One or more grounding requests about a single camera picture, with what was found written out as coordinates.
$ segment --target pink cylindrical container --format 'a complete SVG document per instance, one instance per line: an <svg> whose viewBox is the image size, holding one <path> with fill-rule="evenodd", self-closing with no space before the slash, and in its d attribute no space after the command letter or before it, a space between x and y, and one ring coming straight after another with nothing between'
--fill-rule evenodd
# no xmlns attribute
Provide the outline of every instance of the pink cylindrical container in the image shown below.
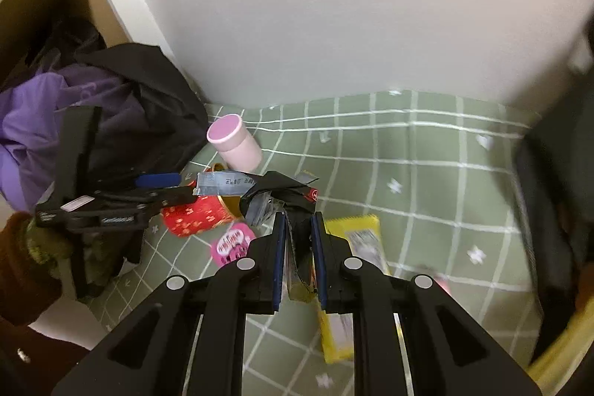
<svg viewBox="0 0 594 396"><path fill-rule="evenodd" d="M227 114L216 120L210 125L206 138L233 170L251 172L262 161L262 150L238 114Z"/></svg>

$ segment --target purple fabric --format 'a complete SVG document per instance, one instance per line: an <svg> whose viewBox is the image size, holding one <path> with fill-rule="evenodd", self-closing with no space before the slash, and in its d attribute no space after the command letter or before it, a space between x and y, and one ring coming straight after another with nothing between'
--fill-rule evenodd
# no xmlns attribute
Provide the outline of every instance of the purple fabric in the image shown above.
<svg viewBox="0 0 594 396"><path fill-rule="evenodd" d="M62 114L76 104L103 108L98 139L149 129L133 83L100 68L71 65L1 92L0 191L15 210L32 212L53 181Z"/></svg>

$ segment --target gray wall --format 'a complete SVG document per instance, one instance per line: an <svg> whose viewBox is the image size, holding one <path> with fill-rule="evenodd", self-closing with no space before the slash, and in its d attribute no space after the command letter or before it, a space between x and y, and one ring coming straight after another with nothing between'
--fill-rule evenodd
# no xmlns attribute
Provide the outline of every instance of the gray wall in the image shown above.
<svg viewBox="0 0 594 396"><path fill-rule="evenodd" d="M146 0L212 101L415 88L541 108L593 0Z"/></svg>

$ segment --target plaid fabric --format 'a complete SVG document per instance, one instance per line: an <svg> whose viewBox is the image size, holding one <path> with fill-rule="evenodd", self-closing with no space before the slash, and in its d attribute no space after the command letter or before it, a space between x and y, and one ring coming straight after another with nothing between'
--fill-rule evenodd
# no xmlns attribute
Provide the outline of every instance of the plaid fabric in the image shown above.
<svg viewBox="0 0 594 396"><path fill-rule="evenodd" d="M207 109L211 121L242 115L264 152L258 173L319 176L313 185L325 219L375 213L393 275L443 276L458 303L520 364L528 363L540 317L511 170L514 144L533 113L414 91ZM208 146L183 176L191 180L218 161ZM167 276L213 275L210 244L225 228L179 239L155 217L140 266L114 280L91 310L110 330ZM248 316L244 394L353 394L353 364L326 365L314 306L284 297L274 316Z"/></svg>

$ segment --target yellow wrapper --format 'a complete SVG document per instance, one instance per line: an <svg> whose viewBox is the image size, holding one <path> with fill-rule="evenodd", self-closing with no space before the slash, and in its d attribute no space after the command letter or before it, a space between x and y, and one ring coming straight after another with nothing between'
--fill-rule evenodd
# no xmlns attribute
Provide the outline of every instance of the yellow wrapper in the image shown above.
<svg viewBox="0 0 594 396"><path fill-rule="evenodd" d="M350 250L367 262L388 274L384 249L379 234L379 219L375 215L354 216L328 220L326 232L346 239ZM322 349L328 364L350 359L355 354L353 346L353 316L351 314L327 314L318 304L318 318L322 333Z"/></svg>

